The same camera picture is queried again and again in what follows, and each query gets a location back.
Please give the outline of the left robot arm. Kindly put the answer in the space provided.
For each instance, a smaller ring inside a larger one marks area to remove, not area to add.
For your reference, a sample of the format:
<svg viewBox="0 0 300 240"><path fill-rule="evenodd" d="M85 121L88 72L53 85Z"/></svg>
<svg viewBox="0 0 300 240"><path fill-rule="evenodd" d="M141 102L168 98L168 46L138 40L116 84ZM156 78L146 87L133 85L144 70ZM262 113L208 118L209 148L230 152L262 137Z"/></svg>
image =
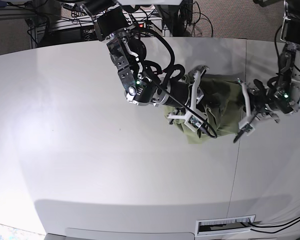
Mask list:
<svg viewBox="0 0 300 240"><path fill-rule="evenodd" d="M274 34L277 73L266 84L254 79L256 93L250 94L254 115L285 115L300 109L300 0L285 0L283 22Z"/></svg>

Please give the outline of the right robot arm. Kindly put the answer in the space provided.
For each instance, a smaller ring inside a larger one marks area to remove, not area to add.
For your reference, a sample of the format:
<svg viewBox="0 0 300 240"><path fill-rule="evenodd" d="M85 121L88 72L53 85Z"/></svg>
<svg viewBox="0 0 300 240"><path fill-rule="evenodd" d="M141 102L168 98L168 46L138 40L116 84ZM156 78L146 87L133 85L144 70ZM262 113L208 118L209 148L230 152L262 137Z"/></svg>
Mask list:
<svg viewBox="0 0 300 240"><path fill-rule="evenodd" d="M134 13L140 9L139 5L89 0L80 8L90 17L97 40L106 43L129 103L185 107L190 98L188 84L181 81L185 68L175 63L175 53L162 36L137 22ZM166 48L170 56L167 67L147 59L142 36L155 38Z"/></svg>

